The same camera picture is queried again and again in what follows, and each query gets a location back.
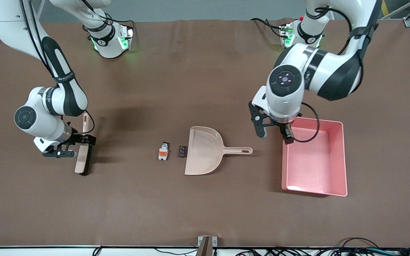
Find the gray floor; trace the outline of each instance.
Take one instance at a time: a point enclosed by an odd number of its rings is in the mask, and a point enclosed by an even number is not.
[[[389,11],[407,2],[409,0],[386,0]],[[305,3],[299,0],[113,0],[105,8],[105,11],[114,19],[132,19],[136,22],[203,19],[249,20],[254,17],[278,20],[284,17],[302,16],[304,10]],[[402,18],[409,12],[410,8],[393,18]],[[46,0],[41,22],[78,22],[78,20]]]

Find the pink container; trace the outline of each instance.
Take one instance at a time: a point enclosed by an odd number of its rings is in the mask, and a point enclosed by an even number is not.
[[[291,127],[295,138],[306,140],[316,132],[317,121],[296,118]],[[347,196],[343,123],[320,120],[312,141],[284,144],[281,182],[286,191]]]

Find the dustpan handle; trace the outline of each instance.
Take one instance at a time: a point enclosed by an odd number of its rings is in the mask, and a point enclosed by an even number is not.
[[[251,148],[228,148],[228,147],[224,147],[224,154],[249,155],[249,154],[252,154],[252,149]]]

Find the green light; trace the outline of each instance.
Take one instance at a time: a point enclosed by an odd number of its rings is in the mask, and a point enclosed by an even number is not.
[[[127,40],[124,39],[124,38],[120,38],[120,37],[118,37],[118,40],[120,42],[121,48],[123,50],[126,50],[127,49]]]
[[[91,38],[91,42],[93,42],[94,50],[98,50],[98,47],[97,47],[96,44],[94,43],[94,39],[93,39],[93,38]]]

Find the table surface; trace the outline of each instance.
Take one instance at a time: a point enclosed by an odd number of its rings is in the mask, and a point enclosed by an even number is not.
[[[282,50],[268,28],[140,23],[134,51],[104,59],[80,24],[44,27],[88,95],[98,144],[87,177],[74,173],[75,159],[42,157],[13,114],[32,88],[54,84],[39,60],[0,42],[0,245],[189,245],[217,235],[221,246],[334,246],[351,236],[410,246],[410,28],[402,21],[380,21],[351,97],[305,95],[320,118],[344,124],[347,197],[280,188],[279,130],[260,140],[247,108]],[[330,22],[321,48],[338,52],[346,29]],[[68,120],[81,128],[81,118]],[[185,176],[177,148],[195,125],[254,154]],[[163,141],[166,162],[156,160]]]

